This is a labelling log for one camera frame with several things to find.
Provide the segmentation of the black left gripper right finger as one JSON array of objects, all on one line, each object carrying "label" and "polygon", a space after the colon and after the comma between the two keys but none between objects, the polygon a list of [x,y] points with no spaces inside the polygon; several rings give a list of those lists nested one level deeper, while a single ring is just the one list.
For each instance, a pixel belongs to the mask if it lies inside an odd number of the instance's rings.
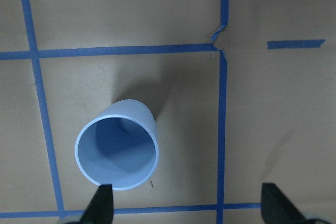
[{"label": "black left gripper right finger", "polygon": [[303,223],[307,220],[274,183],[262,184],[261,217],[264,223]]}]

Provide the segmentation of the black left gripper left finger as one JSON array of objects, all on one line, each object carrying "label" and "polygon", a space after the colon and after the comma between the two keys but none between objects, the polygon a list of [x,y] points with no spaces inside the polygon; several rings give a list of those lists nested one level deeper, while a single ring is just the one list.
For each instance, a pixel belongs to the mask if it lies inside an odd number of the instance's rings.
[{"label": "black left gripper left finger", "polygon": [[111,224],[113,222],[113,216],[114,205],[112,185],[100,185],[84,214],[80,218],[80,223]]}]

